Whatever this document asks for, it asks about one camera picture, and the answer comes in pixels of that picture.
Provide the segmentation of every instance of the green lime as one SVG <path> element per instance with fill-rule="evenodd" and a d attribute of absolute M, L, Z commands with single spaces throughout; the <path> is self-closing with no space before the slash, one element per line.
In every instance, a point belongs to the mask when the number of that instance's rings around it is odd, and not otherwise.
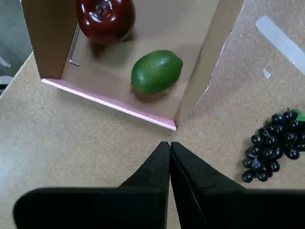
<path fill-rule="evenodd" d="M 135 63 L 132 86 L 140 93 L 157 93 L 173 85 L 180 77 L 183 61 L 169 50 L 151 52 Z"/>

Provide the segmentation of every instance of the pink edge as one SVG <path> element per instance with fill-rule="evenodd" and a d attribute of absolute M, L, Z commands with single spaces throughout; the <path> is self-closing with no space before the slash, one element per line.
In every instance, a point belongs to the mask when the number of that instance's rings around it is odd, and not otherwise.
<path fill-rule="evenodd" d="M 176 124 L 173 120 L 162 118 L 153 114 L 150 114 L 148 112 L 140 111 L 136 109 L 135 107 L 132 107 L 130 105 L 127 105 L 125 103 L 122 103 L 120 101 L 117 101 L 115 99 L 109 98 L 107 96 L 103 96 L 100 94 L 96 94 L 87 90 L 83 90 L 71 83 L 68 83 L 64 80 L 55 80 L 55 79 L 42 79 L 43 83 L 49 84 L 51 86 L 57 87 L 59 89 L 62 89 L 64 91 L 79 95 L 83 98 L 95 101 L 97 103 L 103 104 L 105 106 L 111 107 L 113 109 L 122 111 L 124 113 L 130 114 L 132 116 L 135 116 L 137 118 L 143 119 L 145 121 L 160 125 L 162 127 L 168 128 L 170 130 L 177 130 Z"/>

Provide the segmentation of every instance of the bunch of grapes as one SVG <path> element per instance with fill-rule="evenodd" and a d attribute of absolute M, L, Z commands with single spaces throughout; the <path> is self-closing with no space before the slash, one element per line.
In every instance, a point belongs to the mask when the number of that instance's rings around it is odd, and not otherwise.
<path fill-rule="evenodd" d="M 274 114 L 271 122 L 251 137 L 253 147 L 246 150 L 242 164 L 248 170 L 243 172 L 242 180 L 251 182 L 254 178 L 262 182 L 280 170 L 278 159 L 283 154 L 292 160 L 305 151 L 305 122 L 297 120 L 299 113 L 286 111 Z"/>

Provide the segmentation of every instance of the floor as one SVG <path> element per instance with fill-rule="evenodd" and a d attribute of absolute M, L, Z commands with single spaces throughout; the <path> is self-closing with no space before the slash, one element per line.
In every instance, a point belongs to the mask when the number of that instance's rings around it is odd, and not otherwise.
<path fill-rule="evenodd" d="M 14 76 L 32 52 L 20 0 L 0 0 L 0 76 Z"/>

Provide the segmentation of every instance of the cardboard box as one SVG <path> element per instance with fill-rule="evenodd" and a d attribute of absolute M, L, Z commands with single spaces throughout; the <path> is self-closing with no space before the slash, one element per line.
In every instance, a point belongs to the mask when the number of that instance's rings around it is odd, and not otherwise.
<path fill-rule="evenodd" d="M 74 0 L 21 2 L 37 67 L 44 83 L 138 118 L 176 130 L 205 90 L 243 0 L 134 0 L 131 38 L 115 45 L 92 44 L 82 31 L 74 42 Z M 70 54 L 75 44 L 72 60 Z M 178 82 L 149 98 L 130 86 L 133 65 L 159 49 L 183 60 Z"/>

